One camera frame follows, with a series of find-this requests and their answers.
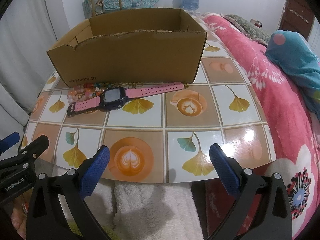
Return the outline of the white curtain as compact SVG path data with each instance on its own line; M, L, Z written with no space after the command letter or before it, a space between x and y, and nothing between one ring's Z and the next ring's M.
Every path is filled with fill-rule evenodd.
M46 51L55 41L42 4L11 3L1 18L1 137L23 133L54 71Z

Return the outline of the brown cardboard box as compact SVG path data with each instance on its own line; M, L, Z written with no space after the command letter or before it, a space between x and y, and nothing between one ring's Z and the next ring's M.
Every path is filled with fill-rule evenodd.
M81 22L47 54L68 86L192 83L206 39L206 31L182 9L129 9Z

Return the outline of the blue pillow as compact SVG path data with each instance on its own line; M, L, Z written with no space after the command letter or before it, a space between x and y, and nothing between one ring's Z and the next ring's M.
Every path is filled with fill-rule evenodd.
M290 77L300 89L306 107L319 117L319 58L306 39L294 31L275 31L265 55Z

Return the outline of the white fluffy towel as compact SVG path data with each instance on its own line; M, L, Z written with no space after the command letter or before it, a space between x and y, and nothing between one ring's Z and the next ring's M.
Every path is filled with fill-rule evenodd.
M203 239L189 183L102 179L85 202L114 239Z

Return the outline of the dark wooden door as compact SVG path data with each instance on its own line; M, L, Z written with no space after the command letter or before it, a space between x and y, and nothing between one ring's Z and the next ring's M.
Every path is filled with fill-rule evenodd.
M307 40L313 27L314 18L314 14L305 0L285 0L278 29L298 32Z

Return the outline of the pink strap smartwatch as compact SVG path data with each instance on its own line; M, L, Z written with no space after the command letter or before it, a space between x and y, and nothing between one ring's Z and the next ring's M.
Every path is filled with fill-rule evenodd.
M73 102L67 108L67 116L73 116L93 109L104 109L107 111L120 109L129 100L140 99L148 96L173 92L184 89L181 82L164 83L155 87L146 88L124 88L115 87L110 89L98 89L98 94L91 99L82 102Z

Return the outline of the pink floral blanket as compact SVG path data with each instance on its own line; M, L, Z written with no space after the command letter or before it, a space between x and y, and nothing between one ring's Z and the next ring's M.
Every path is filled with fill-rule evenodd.
M265 56L266 47L246 37L219 14L202 16L243 69L261 103L277 159L257 168L267 176L279 172L291 206L292 238L306 229L319 207L319 124L297 86Z

